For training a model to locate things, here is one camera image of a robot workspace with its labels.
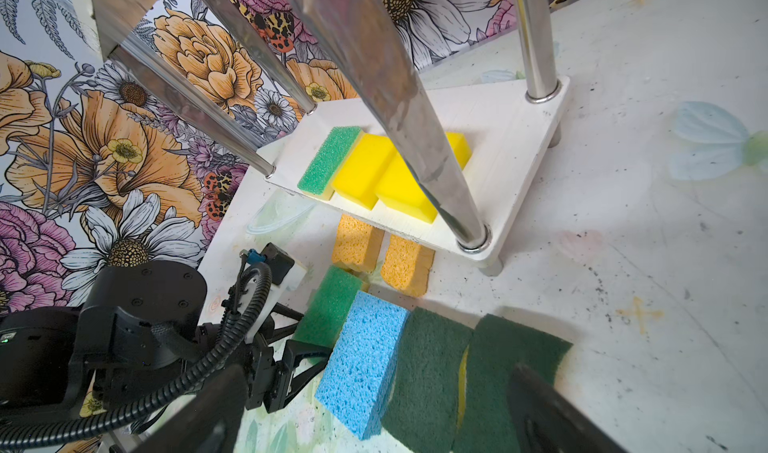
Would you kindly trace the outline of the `green scrub sponge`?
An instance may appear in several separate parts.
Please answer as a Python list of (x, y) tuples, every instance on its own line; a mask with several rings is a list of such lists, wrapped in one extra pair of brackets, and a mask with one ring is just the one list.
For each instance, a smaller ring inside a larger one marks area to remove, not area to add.
[(309, 163), (297, 186), (300, 191), (327, 201), (335, 190), (336, 174), (357, 145), (363, 130), (358, 126), (334, 127)]
[(292, 339), (333, 348), (357, 293), (367, 292), (368, 286), (364, 279), (331, 266), (309, 302)]

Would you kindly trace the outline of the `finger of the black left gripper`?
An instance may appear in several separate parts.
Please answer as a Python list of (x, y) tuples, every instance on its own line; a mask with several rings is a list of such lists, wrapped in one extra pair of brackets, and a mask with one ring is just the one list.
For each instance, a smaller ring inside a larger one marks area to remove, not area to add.
[(328, 364), (332, 349), (288, 340), (282, 359), (272, 368), (273, 375), (263, 398), (267, 413), (288, 406)]
[(293, 335), (304, 314), (282, 303), (276, 303), (263, 323), (263, 338), (277, 342)]

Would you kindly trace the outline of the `blue cellulose sponge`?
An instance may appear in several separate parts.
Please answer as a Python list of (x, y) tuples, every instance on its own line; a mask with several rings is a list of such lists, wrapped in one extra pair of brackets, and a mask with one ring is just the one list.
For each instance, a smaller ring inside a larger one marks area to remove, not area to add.
[(381, 430), (408, 316), (403, 307), (358, 292), (324, 369), (315, 399), (359, 440)]

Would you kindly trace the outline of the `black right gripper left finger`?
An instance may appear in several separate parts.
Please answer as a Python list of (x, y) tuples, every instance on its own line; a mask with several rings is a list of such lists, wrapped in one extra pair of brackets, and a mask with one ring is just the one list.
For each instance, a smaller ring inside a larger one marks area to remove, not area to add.
[(233, 452), (246, 399), (244, 371), (231, 365), (134, 452)]

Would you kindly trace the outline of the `yellow sponge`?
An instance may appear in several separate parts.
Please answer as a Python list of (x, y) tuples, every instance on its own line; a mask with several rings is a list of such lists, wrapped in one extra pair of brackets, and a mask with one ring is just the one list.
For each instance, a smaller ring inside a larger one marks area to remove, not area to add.
[[(462, 133), (448, 132), (446, 137), (459, 167), (463, 169), (472, 150)], [(377, 198), (388, 208), (404, 213), (425, 223), (433, 223), (438, 213), (399, 153), (385, 170), (376, 186)]]
[(372, 210), (378, 202), (376, 187), (394, 156), (395, 147), (387, 136), (364, 133), (333, 180), (335, 192)]

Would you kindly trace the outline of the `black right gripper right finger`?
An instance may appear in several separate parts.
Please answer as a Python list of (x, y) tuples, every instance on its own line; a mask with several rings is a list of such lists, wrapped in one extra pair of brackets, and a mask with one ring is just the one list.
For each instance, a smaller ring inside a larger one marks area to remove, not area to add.
[(626, 452), (526, 365), (512, 370), (507, 405), (522, 452)]

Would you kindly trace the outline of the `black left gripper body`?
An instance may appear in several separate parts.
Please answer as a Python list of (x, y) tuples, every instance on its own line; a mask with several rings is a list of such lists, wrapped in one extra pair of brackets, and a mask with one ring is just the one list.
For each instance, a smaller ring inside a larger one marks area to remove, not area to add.
[(282, 360), (274, 358), (273, 344), (287, 336), (288, 327), (264, 323), (251, 343), (241, 342), (225, 360), (224, 368), (239, 365), (243, 370), (246, 410), (264, 406), (267, 411), (279, 411), (286, 406), (287, 369)]

